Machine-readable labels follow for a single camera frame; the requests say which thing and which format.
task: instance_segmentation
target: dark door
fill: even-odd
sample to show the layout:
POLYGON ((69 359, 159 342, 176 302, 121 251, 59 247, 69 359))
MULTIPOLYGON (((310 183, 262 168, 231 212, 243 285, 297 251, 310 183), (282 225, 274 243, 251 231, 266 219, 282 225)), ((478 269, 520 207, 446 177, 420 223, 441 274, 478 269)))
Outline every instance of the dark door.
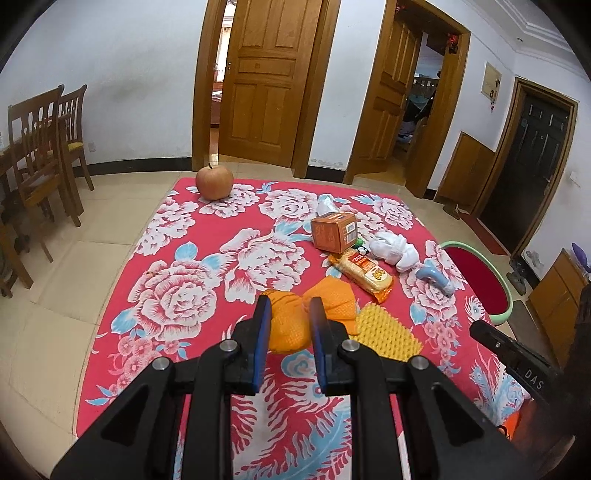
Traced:
POLYGON ((512 252, 525 236, 550 180, 568 124, 568 112, 526 96, 515 139, 480 220, 512 252))

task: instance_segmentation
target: purple object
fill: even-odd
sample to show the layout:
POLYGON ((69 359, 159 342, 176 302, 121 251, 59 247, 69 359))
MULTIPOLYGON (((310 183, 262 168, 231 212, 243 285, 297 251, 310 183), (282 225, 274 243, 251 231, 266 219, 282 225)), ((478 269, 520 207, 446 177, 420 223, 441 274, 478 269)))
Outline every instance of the purple object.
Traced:
POLYGON ((589 262, 587 260, 587 255, 583 252, 583 249, 579 247, 577 244, 573 244, 573 252, 574 256, 577 257, 581 266, 585 269, 587 273, 591 273, 591 268, 589 268, 589 262))

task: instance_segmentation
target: door frame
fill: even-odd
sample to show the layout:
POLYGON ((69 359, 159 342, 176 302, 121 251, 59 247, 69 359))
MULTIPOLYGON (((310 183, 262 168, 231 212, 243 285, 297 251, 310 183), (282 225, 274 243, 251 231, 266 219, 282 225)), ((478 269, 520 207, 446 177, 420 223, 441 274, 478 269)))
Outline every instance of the door frame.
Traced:
MULTIPOLYGON (((421 168, 414 175, 414 178, 407 179, 406 188, 415 196, 423 197, 427 190, 437 160, 443 149, 443 144, 447 138, 447 133, 452 124, 453 115, 456 111, 457 99, 460 96, 460 88, 464 79, 464 70, 466 68, 466 60, 468 57, 468 48, 470 45, 470 31, 464 27, 461 23, 454 20, 452 17, 447 15, 442 10, 429 3, 427 0, 408 0, 419 7, 422 7, 429 13, 436 15, 454 30, 458 31, 458 50, 455 55, 445 55, 443 59, 443 65, 441 67, 441 80, 437 86, 439 92, 447 93, 447 95, 439 94, 435 96, 433 102, 433 108, 431 109, 430 122, 424 127, 423 137, 421 139, 421 145, 417 145, 417 149, 420 149, 421 157, 421 168)), ((387 42, 387 34, 390 32, 389 26, 394 22, 396 14, 397 0, 386 0, 386 7, 384 9, 384 18, 382 20, 382 27, 380 30, 378 48, 374 57, 374 64, 372 66, 372 73, 369 79, 368 91, 366 92, 365 101, 361 112, 361 117, 371 109, 369 101, 369 91, 372 85, 376 82, 379 76, 378 70, 382 67, 384 54, 380 54, 381 50, 384 50, 384 44, 387 42)), ((345 178, 343 183, 352 184, 353 178, 359 172, 361 172, 362 159, 355 158, 353 156, 353 150, 355 149, 355 143, 353 143, 353 149, 351 150, 351 158, 347 165, 345 178)))
MULTIPOLYGON (((330 50, 335 36, 341 0, 322 0, 318 27, 306 77, 291 169, 296 178, 305 178, 324 88, 330 50)), ((213 72, 226 0, 208 0, 199 39, 195 87, 193 91, 193 129, 191 165, 197 171, 209 162, 209 135, 212 114, 213 72)))
POLYGON ((515 78, 513 95, 511 97, 511 105, 509 107, 507 119, 505 120, 505 127, 503 128, 501 139, 499 140, 499 146, 495 152, 492 170, 471 212, 471 214, 477 218, 479 218, 484 211, 486 204, 491 197, 492 191, 495 188, 499 177, 501 176, 503 166, 505 166, 505 162, 507 161, 507 156, 509 156, 509 150, 511 149, 511 145, 515 139, 515 134, 517 133, 517 127, 521 117, 521 110, 523 109, 526 95, 534 96, 548 103, 552 103, 553 105, 566 109, 569 113, 569 121, 566 127, 564 144, 562 146, 562 150, 560 151, 560 158, 556 165, 556 170, 552 175, 552 179, 550 180, 550 188, 545 193, 542 203, 540 204, 537 213, 530 223, 530 226, 525 232, 524 237, 520 240, 517 247, 515 247, 515 249, 511 252, 511 257, 521 255, 525 247, 530 243, 531 238, 534 236, 535 231, 544 218, 546 210, 548 210, 548 207, 550 206, 550 202, 552 201, 556 189, 558 188, 558 184, 560 183, 560 179, 564 173, 566 161, 569 157, 570 147, 573 143, 574 127, 577 122, 577 110, 579 106, 578 101, 573 100, 562 93, 555 92, 554 90, 551 90, 543 85, 539 85, 538 83, 531 82, 522 77, 515 78))

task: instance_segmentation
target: yellow seat cushion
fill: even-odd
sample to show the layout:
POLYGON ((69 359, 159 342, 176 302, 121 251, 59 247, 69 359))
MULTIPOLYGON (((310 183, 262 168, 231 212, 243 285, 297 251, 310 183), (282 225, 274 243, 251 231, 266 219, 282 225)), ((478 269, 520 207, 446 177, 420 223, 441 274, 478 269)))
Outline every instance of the yellow seat cushion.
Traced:
POLYGON ((68 143, 68 150, 70 150, 71 152, 73 152, 74 150, 78 150, 79 148, 82 148, 82 147, 84 147, 83 142, 68 143))

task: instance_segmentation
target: cardboard box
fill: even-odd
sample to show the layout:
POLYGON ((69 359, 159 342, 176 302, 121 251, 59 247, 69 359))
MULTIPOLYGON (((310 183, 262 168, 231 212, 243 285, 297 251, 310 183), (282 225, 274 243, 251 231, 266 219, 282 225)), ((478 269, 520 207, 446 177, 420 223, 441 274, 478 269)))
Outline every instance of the cardboard box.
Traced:
POLYGON ((329 212, 312 219, 314 246, 326 252, 341 254, 357 241, 357 223, 352 213, 329 212))

